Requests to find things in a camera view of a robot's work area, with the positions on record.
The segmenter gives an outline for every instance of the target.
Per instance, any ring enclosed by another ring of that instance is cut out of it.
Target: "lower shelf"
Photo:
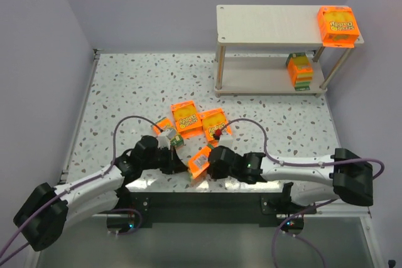
[[[314,77],[310,90],[295,91],[292,86],[284,56],[264,57],[226,57],[222,89],[217,94],[322,94],[327,91],[320,88],[324,81],[321,66],[312,62]],[[218,71],[215,62],[215,84]]]

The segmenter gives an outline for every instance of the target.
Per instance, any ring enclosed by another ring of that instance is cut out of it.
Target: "barcode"
[[[197,166],[198,169],[202,169],[205,163],[208,163],[208,158],[201,154],[195,161],[194,164]]]

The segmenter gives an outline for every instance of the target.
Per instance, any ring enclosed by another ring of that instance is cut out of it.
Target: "robotic arm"
[[[113,166],[108,165],[79,181],[54,188],[47,183],[37,186],[15,216],[14,224],[21,227],[31,219],[22,233],[35,251],[41,251],[54,243],[63,229],[96,213],[119,207],[121,191],[138,179],[144,170],[160,169],[165,174],[186,171],[187,167],[174,148],[170,148],[169,133],[165,132],[158,138],[143,136],[134,149],[116,158]],[[277,159],[280,163],[327,163],[352,158],[359,157],[346,149],[336,149],[334,155],[321,158]],[[272,162],[264,153],[241,156],[228,147],[218,146],[211,151],[209,163],[207,172],[213,179],[231,176],[249,184],[285,180],[282,197],[269,203],[279,213],[295,213],[317,201],[338,198],[354,205],[372,205],[372,166],[366,162],[345,164],[339,168],[293,168]],[[52,199],[55,201],[32,217],[37,209]]]

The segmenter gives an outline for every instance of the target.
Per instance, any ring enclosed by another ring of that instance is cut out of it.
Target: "speckled tabletop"
[[[194,100],[199,112],[222,107],[228,120],[248,117],[268,131],[271,154],[310,157],[332,153],[338,147],[334,125],[323,96],[215,97],[212,53],[102,54],[85,108],[75,149],[68,166],[67,181],[75,181],[101,169],[111,161],[112,131],[121,118],[137,114],[157,121],[168,116],[170,105]],[[255,125],[234,124],[234,150],[261,152],[263,135]],[[117,136],[117,154],[133,147],[141,135],[154,134],[144,121],[128,120]],[[185,140],[178,150],[187,162],[206,144],[205,136]],[[188,173],[165,175],[145,171],[128,185],[131,191],[273,192],[280,182],[247,185],[235,179],[207,177],[190,184]]]

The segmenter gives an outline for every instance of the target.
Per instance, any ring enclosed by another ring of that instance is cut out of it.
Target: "white shelf board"
[[[217,6],[218,43],[226,46],[322,46],[321,6]],[[364,43],[360,36],[355,45]]]
[[[281,56],[253,56],[253,57],[226,57],[222,89],[218,94],[322,94],[320,85],[324,81],[319,62],[310,60],[314,69],[314,77],[310,90],[295,91],[292,86],[286,57]],[[215,82],[217,75],[215,62]]]

